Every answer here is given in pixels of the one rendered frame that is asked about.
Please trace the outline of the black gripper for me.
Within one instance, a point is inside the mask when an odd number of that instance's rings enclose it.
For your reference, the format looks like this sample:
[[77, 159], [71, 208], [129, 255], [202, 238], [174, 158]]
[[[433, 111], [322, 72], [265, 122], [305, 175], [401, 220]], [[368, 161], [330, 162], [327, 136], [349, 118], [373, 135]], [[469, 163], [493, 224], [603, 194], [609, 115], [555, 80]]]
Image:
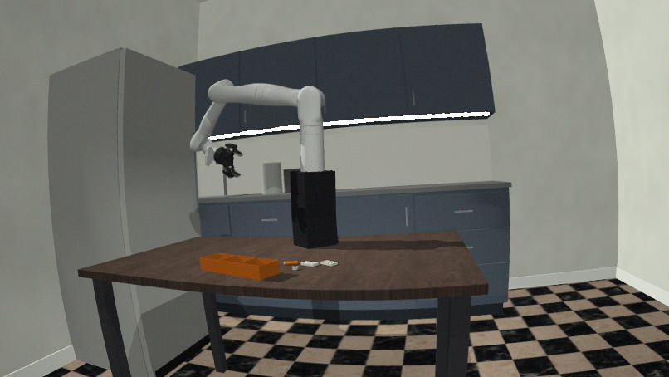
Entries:
[[[242, 152], [237, 150], [237, 145], [235, 144], [225, 144], [225, 146], [227, 147], [227, 149], [224, 147], [220, 147], [215, 151], [214, 160], [225, 167], [222, 172], [228, 178], [232, 178], [234, 176], [235, 177], [241, 176], [238, 172], [235, 172], [233, 166], [233, 160], [234, 160], [233, 155], [235, 154], [237, 156], [243, 156]], [[232, 148], [232, 151], [230, 150], [230, 148]], [[229, 168], [228, 166], [229, 167], [231, 166], [231, 168]]]

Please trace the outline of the orange divided tray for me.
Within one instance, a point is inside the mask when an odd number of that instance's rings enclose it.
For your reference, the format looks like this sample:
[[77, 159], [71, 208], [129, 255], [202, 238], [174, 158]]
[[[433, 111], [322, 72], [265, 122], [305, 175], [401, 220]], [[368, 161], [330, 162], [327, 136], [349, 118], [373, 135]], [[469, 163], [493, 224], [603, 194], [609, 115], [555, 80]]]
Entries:
[[201, 270], [203, 271], [216, 272], [235, 277], [263, 280], [280, 273], [279, 262], [274, 259], [217, 253], [206, 257], [200, 257], [199, 260]]

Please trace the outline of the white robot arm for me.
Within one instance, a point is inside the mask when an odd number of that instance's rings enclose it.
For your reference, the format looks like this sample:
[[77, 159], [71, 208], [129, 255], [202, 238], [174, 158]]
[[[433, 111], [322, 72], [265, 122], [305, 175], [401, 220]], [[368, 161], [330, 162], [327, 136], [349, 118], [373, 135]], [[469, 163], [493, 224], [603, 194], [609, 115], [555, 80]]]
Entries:
[[193, 152], [202, 151], [206, 154], [205, 165], [211, 165], [215, 151], [222, 147], [213, 143], [209, 137], [224, 106], [226, 103], [242, 103], [297, 107], [300, 122], [300, 171], [325, 171], [324, 121], [321, 116], [325, 96], [317, 88], [306, 86], [299, 90], [262, 83], [234, 86], [229, 80], [221, 80], [209, 88], [208, 97], [213, 103], [190, 141]]

